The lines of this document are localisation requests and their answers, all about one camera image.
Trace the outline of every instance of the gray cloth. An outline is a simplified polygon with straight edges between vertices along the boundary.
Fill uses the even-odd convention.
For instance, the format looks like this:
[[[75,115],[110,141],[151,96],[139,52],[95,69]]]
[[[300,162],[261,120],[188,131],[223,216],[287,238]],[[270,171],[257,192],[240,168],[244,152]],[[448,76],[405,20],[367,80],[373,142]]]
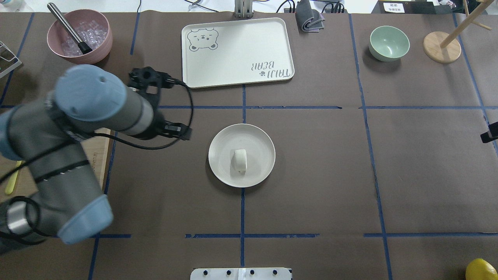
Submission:
[[[311,8],[309,0],[301,0],[296,7],[297,23],[304,32],[318,32],[324,28],[323,16]]]

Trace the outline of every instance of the white label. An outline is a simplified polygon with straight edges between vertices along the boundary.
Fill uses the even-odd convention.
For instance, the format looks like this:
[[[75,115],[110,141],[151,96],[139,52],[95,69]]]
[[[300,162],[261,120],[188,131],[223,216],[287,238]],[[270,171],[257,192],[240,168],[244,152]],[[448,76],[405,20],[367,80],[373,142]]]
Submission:
[[[404,8],[402,3],[384,3],[384,10],[387,12],[404,13]]]

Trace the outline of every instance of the bear drawing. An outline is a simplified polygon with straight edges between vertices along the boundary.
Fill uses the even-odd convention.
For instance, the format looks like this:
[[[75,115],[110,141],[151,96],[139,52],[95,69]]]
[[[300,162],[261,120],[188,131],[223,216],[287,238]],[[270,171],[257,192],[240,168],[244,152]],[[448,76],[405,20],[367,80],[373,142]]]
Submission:
[[[187,39],[190,41],[189,49],[197,51],[198,49],[209,48],[214,50],[218,47],[216,39],[218,32],[214,29],[194,29],[187,34]]]

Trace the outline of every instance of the brown table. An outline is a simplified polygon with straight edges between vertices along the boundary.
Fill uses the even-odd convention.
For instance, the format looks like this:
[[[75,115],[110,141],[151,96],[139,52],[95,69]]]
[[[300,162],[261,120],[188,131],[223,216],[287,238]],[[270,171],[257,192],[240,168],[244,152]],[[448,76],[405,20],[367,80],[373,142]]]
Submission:
[[[98,65],[124,81],[143,66],[180,78],[181,28],[233,20],[106,16],[114,45]],[[481,16],[493,31],[470,26],[462,57],[442,65],[422,40],[451,32],[461,21],[451,14],[326,14],[318,34],[299,31],[291,14],[255,18],[272,16],[287,24],[292,80],[194,90],[190,141],[160,151],[112,146],[110,227],[76,245],[53,238],[1,256],[1,278],[188,279],[193,268],[245,266],[289,267],[298,280],[432,280],[463,279],[475,258],[498,266],[498,156],[479,137],[486,120],[498,121],[498,17]],[[5,110],[43,96],[71,64],[46,46],[50,14],[4,13],[2,22],[0,39],[24,63]],[[380,25],[410,38],[401,60],[369,54]],[[182,88],[164,90],[169,120],[187,121],[187,104]],[[207,151],[218,131],[243,122],[270,135],[277,157],[267,180],[241,191],[218,181]]]

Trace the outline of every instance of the wooden cutting board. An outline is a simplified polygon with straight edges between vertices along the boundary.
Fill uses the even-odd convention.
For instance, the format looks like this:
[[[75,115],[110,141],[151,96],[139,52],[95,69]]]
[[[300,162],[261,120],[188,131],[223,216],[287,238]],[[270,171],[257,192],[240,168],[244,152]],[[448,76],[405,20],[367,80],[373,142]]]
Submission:
[[[109,134],[111,131],[109,129],[99,129],[97,132]],[[109,138],[94,137],[82,142],[88,161],[92,165],[92,169],[94,170],[101,186],[104,186],[104,179],[106,176],[109,141]],[[15,161],[8,160],[0,155],[0,175],[6,174],[15,168],[15,164]],[[37,191],[31,172],[29,172],[27,167],[19,171],[14,192],[10,195],[5,194],[7,183],[8,179],[0,185],[0,202],[17,195],[27,196]]]

